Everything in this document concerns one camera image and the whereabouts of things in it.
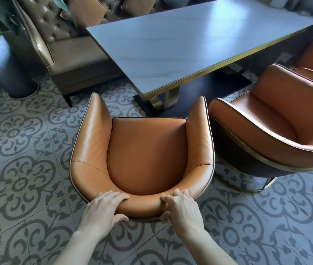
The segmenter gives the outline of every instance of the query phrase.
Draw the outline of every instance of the black table base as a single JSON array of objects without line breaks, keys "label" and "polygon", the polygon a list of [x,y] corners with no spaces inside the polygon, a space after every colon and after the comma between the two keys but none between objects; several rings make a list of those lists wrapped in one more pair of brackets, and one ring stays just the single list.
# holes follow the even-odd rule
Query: black table base
[{"label": "black table base", "polygon": [[[230,94],[251,84],[251,81],[239,74],[225,74],[222,70],[204,75],[180,86],[176,105],[167,111],[158,111],[149,101],[144,101],[139,95],[133,98],[149,117],[180,117],[186,118],[197,98],[206,97],[207,104],[213,98],[225,98]],[[165,93],[158,96],[163,102]]]}]

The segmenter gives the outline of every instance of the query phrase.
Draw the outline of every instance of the gold metal chair base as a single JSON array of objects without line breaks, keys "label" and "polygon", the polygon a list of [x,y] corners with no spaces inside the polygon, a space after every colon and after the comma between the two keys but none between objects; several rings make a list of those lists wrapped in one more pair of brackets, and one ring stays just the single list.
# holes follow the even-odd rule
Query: gold metal chair base
[{"label": "gold metal chair base", "polygon": [[216,172],[214,172],[213,176],[220,183],[224,184],[226,187],[229,187],[230,189],[233,189],[233,190],[236,190],[236,191],[239,191],[239,192],[248,192],[248,193],[258,193],[258,192],[261,192],[264,189],[267,189],[268,187],[270,187],[277,179],[276,177],[275,178],[268,178],[262,189],[252,189],[251,190],[251,189],[243,189],[243,188],[237,187],[237,186],[227,182],[221,176],[219,176]]},{"label": "gold metal chair base", "polygon": [[171,109],[173,106],[175,106],[178,100],[179,92],[180,92],[179,86],[167,91],[164,104],[159,100],[158,96],[152,97],[151,99],[149,99],[149,102],[157,110],[167,111],[168,109]]}]

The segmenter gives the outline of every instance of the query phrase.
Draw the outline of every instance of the pillow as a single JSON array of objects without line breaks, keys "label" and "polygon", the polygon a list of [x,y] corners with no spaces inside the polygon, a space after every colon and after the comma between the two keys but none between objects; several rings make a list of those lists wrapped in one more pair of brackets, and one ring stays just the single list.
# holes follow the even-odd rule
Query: pillow
[{"label": "pillow", "polygon": [[[99,25],[107,12],[107,8],[98,0],[69,0],[67,7],[81,28]],[[73,21],[65,10],[62,11],[61,17]]]},{"label": "pillow", "polygon": [[121,9],[133,17],[148,15],[157,0],[125,0]]},{"label": "pillow", "polygon": [[164,0],[171,8],[181,8],[187,6],[190,0]]}]

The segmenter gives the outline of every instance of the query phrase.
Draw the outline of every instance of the person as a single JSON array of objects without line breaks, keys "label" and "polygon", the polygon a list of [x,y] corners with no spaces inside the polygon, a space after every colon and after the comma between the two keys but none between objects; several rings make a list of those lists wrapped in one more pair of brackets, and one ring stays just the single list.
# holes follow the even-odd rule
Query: person
[{"label": "person", "polygon": [[[88,264],[96,245],[109,234],[114,225],[128,221],[128,217],[123,214],[114,215],[117,206],[128,198],[128,194],[109,191],[100,193],[91,201],[77,231],[72,234],[54,265]],[[237,265],[204,229],[198,204],[188,190],[180,192],[176,189],[173,196],[163,194],[161,200],[168,203],[171,209],[164,212],[161,219],[171,221],[176,235],[198,265]]]}]

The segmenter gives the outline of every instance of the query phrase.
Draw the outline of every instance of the marble table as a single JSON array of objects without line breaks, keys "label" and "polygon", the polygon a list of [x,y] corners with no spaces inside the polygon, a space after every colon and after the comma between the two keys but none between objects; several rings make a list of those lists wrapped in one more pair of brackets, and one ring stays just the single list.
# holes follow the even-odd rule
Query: marble table
[{"label": "marble table", "polygon": [[[257,0],[218,0],[87,30],[142,100],[168,109],[181,85],[312,25],[313,17]],[[164,104],[157,97],[162,93]]]}]

